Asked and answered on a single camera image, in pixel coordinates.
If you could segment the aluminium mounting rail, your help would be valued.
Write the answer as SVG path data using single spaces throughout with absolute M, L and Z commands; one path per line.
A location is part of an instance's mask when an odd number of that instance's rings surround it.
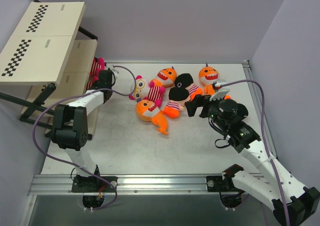
M 122 195 L 205 195 L 205 174 L 118 174 L 111 183 Z M 39 174 L 32 179 L 29 195 L 93 195 L 71 192 L 73 180 L 67 174 Z

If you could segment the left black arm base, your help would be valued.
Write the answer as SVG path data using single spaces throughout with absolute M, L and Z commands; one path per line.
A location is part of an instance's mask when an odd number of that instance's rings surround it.
M 71 192 L 82 194 L 93 193 L 93 195 L 82 196 L 83 206 L 92 212 L 99 209 L 106 201 L 104 193 L 114 193 L 115 191 L 109 184 L 96 177 L 76 175 L 73 178 Z

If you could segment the white pink plush on shelf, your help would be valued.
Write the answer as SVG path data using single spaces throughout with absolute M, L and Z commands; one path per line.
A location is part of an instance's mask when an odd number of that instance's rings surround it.
M 90 77 L 98 77 L 100 71 L 103 71 L 105 69 L 105 61 L 102 57 L 94 58 L 91 65 L 91 70 L 89 72 Z

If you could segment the cream tiered shelf black frame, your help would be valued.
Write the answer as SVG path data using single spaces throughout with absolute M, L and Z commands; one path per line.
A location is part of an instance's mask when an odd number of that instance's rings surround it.
M 1 51 L 1 84 L 30 87 L 26 99 L 0 95 L 22 106 L 21 122 L 33 124 L 46 107 L 85 93 L 98 45 L 81 26 L 85 10 L 83 1 L 34 0 Z

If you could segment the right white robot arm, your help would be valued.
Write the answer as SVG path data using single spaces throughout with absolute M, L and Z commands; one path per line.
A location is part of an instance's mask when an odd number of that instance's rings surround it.
M 234 164 L 222 172 L 222 186 L 232 191 L 244 191 L 272 210 L 282 225 L 299 226 L 312 216 L 319 205 L 320 192 L 296 179 L 273 154 L 265 148 L 258 133 L 244 119 L 247 108 L 232 99 L 210 100 L 208 95 L 196 95 L 185 103 L 189 117 L 201 107 L 201 118 L 223 135 L 227 144 L 247 159 L 263 176 L 258 179 Z

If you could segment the white pink glasses plush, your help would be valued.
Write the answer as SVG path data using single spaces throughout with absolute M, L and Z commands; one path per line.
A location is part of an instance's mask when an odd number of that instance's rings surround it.
M 128 96 L 130 100 L 149 100 L 160 107 L 163 102 L 166 88 L 163 86 L 156 86 L 153 81 L 149 82 L 146 78 L 138 75 L 135 78 L 135 83 L 131 85 L 130 90 L 132 91 Z
M 98 80 L 99 78 L 97 76 L 94 76 L 92 77 L 88 82 L 87 82 L 87 85 L 86 85 L 86 90 L 89 90 L 92 85 Z

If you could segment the aluminium table side rail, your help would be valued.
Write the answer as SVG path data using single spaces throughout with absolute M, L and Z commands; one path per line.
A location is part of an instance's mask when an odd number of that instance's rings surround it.
M 254 80 L 252 69 L 250 66 L 250 61 L 245 60 L 242 62 L 242 68 L 247 80 Z M 248 82 L 249 91 L 253 100 L 254 108 L 258 117 L 259 124 L 261 124 L 262 116 L 262 95 L 260 88 L 253 82 Z M 263 133 L 266 139 L 267 146 L 270 152 L 277 158 L 277 152 L 273 143 L 271 132 L 268 126 L 266 116 L 263 114 Z

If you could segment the black haired doll plush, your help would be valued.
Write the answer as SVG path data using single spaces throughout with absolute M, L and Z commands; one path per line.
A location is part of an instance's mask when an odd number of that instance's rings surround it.
M 174 86 L 178 88 L 185 88 L 190 96 L 190 100 L 192 101 L 196 95 L 202 95 L 203 90 L 195 85 L 193 77 L 189 73 L 182 73 L 177 76 L 174 81 Z
M 239 117 L 242 117 L 244 119 L 249 115 L 249 111 L 245 105 L 243 105 L 241 103 L 237 103 L 237 113 L 236 114 Z
M 171 119 L 176 119 L 185 110 L 185 102 L 190 100 L 189 91 L 183 87 L 173 87 L 168 94 L 168 103 L 163 113 Z

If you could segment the orange shark plush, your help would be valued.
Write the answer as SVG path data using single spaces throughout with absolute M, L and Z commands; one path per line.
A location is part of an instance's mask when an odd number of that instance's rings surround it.
M 164 113 L 159 109 L 155 102 L 142 99 L 136 103 L 135 113 L 144 122 L 151 122 L 157 126 L 157 130 L 168 135 L 168 122 Z
M 156 87 L 169 88 L 174 84 L 177 76 L 178 74 L 175 68 L 172 66 L 172 67 L 161 69 L 157 73 L 156 77 L 151 80 L 151 82 Z
M 202 95 L 205 96 L 214 95 L 222 88 L 221 85 L 226 83 L 224 79 L 220 78 L 220 73 L 208 64 L 199 71 L 198 78 L 204 86 Z

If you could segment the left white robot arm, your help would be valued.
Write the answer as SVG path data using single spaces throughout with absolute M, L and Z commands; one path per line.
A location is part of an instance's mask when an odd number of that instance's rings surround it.
M 75 164 L 74 181 L 90 192 L 101 187 L 101 179 L 98 177 L 99 167 L 84 148 L 89 138 L 88 115 L 110 99 L 114 83 L 115 74 L 112 70 L 101 70 L 97 80 L 83 97 L 68 104 L 58 104 L 54 109 L 51 140 L 64 150 Z

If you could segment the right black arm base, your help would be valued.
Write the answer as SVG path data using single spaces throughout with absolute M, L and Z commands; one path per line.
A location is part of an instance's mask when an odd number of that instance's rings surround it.
M 232 179 L 238 172 L 244 171 L 243 167 L 238 164 L 225 169 L 221 175 L 206 176 L 206 187 L 210 193 L 218 193 L 220 202 L 226 211 L 235 211 L 246 200 L 243 197 L 244 190 L 236 188 Z

